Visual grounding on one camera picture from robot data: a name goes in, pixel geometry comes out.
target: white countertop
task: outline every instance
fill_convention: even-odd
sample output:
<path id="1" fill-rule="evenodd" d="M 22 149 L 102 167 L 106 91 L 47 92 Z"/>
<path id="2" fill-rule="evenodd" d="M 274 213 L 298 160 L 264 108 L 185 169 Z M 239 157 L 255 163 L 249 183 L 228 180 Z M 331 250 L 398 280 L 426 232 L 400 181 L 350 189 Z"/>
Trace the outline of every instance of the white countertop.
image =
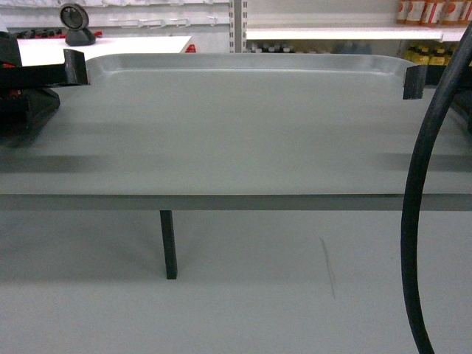
<path id="1" fill-rule="evenodd" d="M 34 66 L 63 63 L 63 49 L 83 52 L 86 60 L 119 53 L 182 53 L 190 39 L 190 36 L 97 38 L 91 46 L 68 46 L 63 38 L 21 39 L 18 45 L 23 66 Z"/>

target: black device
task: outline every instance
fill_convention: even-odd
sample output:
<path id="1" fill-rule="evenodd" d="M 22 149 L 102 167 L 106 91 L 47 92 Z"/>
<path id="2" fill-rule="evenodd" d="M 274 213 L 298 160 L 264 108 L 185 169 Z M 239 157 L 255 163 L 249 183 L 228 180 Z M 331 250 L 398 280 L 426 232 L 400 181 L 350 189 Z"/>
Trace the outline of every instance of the black device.
<path id="1" fill-rule="evenodd" d="M 60 21 L 68 29 L 66 43 L 70 46 L 89 46 L 95 36 L 87 28 L 89 15 L 79 4 L 64 4 L 60 8 Z"/>
<path id="2" fill-rule="evenodd" d="M 64 61 L 22 66 L 16 37 L 0 32 L 0 136 L 34 136 L 59 108 L 52 88 L 89 84 L 82 52 L 65 49 Z"/>
<path id="3" fill-rule="evenodd" d="M 472 132 L 471 68 L 472 24 L 469 24 L 451 62 L 441 72 L 427 66 L 409 68 L 404 99 L 421 98 L 425 84 L 437 85 L 414 145 L 406 179 L 401 218 L 400 257 L 406 314 L 419 354 L 434 354 L 421 309 L 417 247 L 423 188 L 434 143 L 451 105 L 468 120 Z"/>

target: orange bottle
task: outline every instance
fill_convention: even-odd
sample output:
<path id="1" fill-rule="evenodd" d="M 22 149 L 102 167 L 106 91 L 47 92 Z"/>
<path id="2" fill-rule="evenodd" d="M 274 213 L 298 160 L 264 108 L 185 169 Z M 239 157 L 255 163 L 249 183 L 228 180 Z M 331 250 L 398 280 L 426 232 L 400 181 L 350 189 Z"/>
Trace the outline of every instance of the orange bottle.
<path id="1" fill-rule="evenodd" d="M 400 0 L 400 3 L 398 4 L 398 15 L 397 15 L 397 23 L 398 24 L 404 24 L 406 17 L 408 15 L 408 9 L 410 7 L 411 1 L 404 1 Z"/>
<path id="2" fill-rule="evenodd" d="M 435 27 L 440 20 L 445 0 L 427 0 L 426 6 L 421 16 L 421 25 Z"/>
<path id="3" fill-rule="evenodd" d="M 445 5 L 444 17 L 442 18 L 441 24 L 446 26 L 457 24 L 463 7 L 464 0 L 449 0 L 449 3 Z"/>
<path id="4" fill-rule="evenodd" d="M 426 1 L 424 0 L 411 0 L 405 24 L 420 24 L 425 5 Z"/>
<path id="5" fill-rule="evenodd" d="M 460 13 L 458 24 L 462 25 L 469 25 L 471 22 L 471 13 L 472 13 L 472 1 L 466 1 L 464 3 L 464 7 L 462 8 L 462 12 Z"/>

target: black round object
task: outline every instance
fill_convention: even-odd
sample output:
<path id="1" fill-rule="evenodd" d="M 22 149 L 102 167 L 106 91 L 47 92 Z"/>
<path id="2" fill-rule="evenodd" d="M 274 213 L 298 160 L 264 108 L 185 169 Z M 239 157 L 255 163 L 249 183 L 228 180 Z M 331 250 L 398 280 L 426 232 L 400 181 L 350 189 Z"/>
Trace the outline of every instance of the black round object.
<path id="1" fill-rule="evenodd" d="M 71 31 L 80 31 L 89 25 L 89 16 L 79 4 L 64 4 L 60 8 L 60 21 Z"/>

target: scuff mark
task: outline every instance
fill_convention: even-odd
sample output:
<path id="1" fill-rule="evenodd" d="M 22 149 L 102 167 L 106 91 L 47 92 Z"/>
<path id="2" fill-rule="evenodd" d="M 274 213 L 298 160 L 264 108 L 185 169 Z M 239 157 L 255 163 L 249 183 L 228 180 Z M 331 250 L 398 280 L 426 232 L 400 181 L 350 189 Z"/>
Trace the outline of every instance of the scuff mark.
<path id="1" fill-rule="evenodd" d="M 335 288 L 336 288 L 336 280 L 334 278 L 334 271 L 333 267 L 331 265 L 330 261 L 330 255 L 327 253 L 327 247 L 326 247 L 326 242 L 323 240 L 321 237 L 319 240 L 322 242 L 322 247 L 323 247 L 323 253 L 324 253 L 324 261 L 326 262 L 326 268 L 327 268 L 327 275 L 330 278 L 330 284 L 331 284 L 331 294 L 333 295 L 333 298 L 336 298 L 335 294 Z"/>

